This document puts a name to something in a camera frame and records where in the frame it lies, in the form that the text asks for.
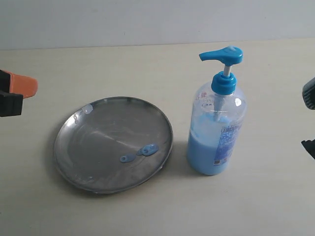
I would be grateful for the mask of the blue soap pump bottle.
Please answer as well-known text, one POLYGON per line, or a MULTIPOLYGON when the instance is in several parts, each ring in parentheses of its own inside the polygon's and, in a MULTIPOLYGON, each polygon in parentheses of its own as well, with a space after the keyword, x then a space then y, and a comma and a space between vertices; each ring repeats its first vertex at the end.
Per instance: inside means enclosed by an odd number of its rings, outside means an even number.
POLYGON ((224 69, 196 91, 187 160, 197 172, 214 176, 226 169, 247 111, 246 97, 231 72, 233 65, 242 62, 243 51, 228 46, 201 53, 199 58, 202 61, 217 60, 224 69))

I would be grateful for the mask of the blue soap blob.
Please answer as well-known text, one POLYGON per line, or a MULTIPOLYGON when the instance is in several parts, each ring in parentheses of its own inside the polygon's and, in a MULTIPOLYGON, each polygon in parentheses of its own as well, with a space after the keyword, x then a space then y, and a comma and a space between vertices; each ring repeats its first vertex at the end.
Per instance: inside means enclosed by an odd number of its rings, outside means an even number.
POLYGON ((151 156, 158 151, 159 147, 157 144, 149 144, 140 148, 136 154, 126 154, 120 157, 121 163, 129 163, 136 159, 138 156, 151 156))

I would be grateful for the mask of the round stainless steel plate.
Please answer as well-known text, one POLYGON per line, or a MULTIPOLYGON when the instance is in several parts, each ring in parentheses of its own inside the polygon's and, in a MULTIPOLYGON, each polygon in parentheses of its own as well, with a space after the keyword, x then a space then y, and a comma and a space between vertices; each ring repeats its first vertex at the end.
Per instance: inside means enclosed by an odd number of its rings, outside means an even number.
POLYGON ((61 126, 54 143, 54 162, 73 186, 112 194, 148 181, 165 165, 172 151, 173 130, 155 105, 133 97, 109 97, 73 112, 61 126), (129 163, 120 157, 157 144, 151 156, 129 163))

